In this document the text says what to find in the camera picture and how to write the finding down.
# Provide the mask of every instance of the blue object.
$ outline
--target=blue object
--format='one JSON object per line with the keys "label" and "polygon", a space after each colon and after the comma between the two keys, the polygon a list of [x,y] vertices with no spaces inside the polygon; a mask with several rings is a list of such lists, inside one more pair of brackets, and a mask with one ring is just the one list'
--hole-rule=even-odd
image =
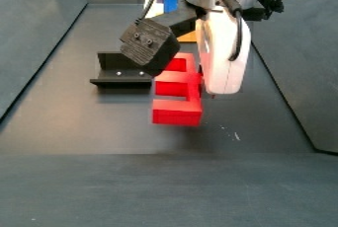
{"label": "blue object", "polygon": [[165,13],[177,10],[178,0],[165,0]]}

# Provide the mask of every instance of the gray floor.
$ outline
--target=gray floor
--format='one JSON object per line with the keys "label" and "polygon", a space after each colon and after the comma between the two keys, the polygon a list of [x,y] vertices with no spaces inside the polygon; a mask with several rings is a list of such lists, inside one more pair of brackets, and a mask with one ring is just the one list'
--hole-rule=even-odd
{"label": "gray floor", "polygon": [[[197,128],[152,123],[153,91],[114,93],[89,83],[99,73],[97,52],[120,50],[120,35],[140,10],[138,6],[89,6],[0,124],[0,154],[311,152],[254,51],[244,90],[214,100],[205,95]],[[196,44],[188,44],[182,51],[196,49]]]}
{"label": "gray floor", "polygon": [[196,128],[152,124],[153,91],[89,83],[140,10],[89,6],[0,124],[0,225],[337,226],[338,159],[313,152],[254,51]]}

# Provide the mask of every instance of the white robot part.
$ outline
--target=white robot part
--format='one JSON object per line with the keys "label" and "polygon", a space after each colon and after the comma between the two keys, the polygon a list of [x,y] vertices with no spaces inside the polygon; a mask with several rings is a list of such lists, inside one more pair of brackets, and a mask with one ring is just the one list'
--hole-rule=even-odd
{"label": "white robot part", "polygon": [[252,33],[242,19],[242,48],[236,61],[230,61],[238,40],[238,23],[228,9],[209,12],[196,23],[197,42],[206,91],[212,95],[240,91],[246,71]]}

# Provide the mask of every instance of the red toy block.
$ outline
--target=red toy block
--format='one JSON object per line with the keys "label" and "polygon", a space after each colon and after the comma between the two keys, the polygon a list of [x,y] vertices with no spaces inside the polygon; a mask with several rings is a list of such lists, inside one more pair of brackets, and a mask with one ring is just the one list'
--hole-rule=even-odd
{"label": "red toy block", "polygon": [[185,101],[154,100],[154,123],[200,126],[200,85],[201,75],[196,71],[194,56],[190,53],[178,53],[156,78],[156,92],[161,96],[185,97]]}

